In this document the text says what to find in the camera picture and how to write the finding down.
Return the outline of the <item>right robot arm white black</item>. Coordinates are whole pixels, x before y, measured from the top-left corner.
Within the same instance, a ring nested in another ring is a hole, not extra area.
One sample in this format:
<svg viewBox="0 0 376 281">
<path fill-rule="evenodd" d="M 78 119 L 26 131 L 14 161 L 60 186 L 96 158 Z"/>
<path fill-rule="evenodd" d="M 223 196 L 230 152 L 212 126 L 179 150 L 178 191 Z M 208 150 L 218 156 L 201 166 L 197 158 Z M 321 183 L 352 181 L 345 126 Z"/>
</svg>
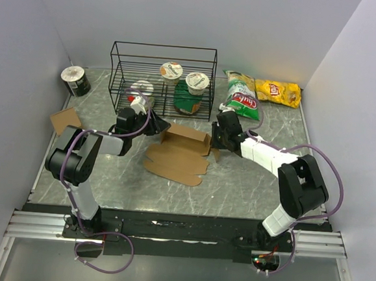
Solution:
<svg viewBox="0 0 376 281">
<path fill-rule="evenodd" d="M 319 165 L 310 154 L 284 153 L 261 136 L 248 134 L 233 111 L 220 112 L 216 119 L 211 124 L 213 148 L 237 154 L 277 177 L 279 205 L 262 221 L 257 233 L 259 247 L 270 250 L 279 243 L 279 235 L 329 199 Z"/>
</svg>

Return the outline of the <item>brown cardboard box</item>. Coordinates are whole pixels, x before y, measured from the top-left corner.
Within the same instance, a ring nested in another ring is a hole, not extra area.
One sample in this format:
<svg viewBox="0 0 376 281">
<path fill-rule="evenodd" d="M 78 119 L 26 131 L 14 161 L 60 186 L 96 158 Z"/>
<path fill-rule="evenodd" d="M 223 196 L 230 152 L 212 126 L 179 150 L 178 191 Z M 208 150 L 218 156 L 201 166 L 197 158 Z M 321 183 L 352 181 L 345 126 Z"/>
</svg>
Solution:
<svg viewBox="0 0 376 281">
<path fill-rule="evenodd" d="M 218 148 L 211 146 L 209 134 L 173 123 L 161 133 L 160 143 L 148 146 L 143 166 L 156 176 L 186 186 L 198 186 L 210 165 L 207 157 L 220 158 Z"/>
</svg>

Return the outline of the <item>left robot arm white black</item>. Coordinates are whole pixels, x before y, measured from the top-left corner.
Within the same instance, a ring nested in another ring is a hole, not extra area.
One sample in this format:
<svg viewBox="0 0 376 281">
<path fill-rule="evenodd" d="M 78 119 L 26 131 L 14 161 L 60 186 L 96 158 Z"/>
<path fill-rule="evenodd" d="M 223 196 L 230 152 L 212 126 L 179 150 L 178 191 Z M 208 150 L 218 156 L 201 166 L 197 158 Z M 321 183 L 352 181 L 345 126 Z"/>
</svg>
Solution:
<svg viewBox="0 0 376 281">
<path fill-rule="evenodd" d="M 132 140 L 141 135 L 163 133 L 171 124 L 154 111 L 136 113 L 131 107 L 119 111 L 108 132 L 67 126 L 45 160 L 45 169 L 59 180 L 71 204 L 71 224 L 86 238 L 94 238 L 102 229 L 101 207 L 95 200 L 90 175 L 97 156 L 124 156 Z"/>
</svg>

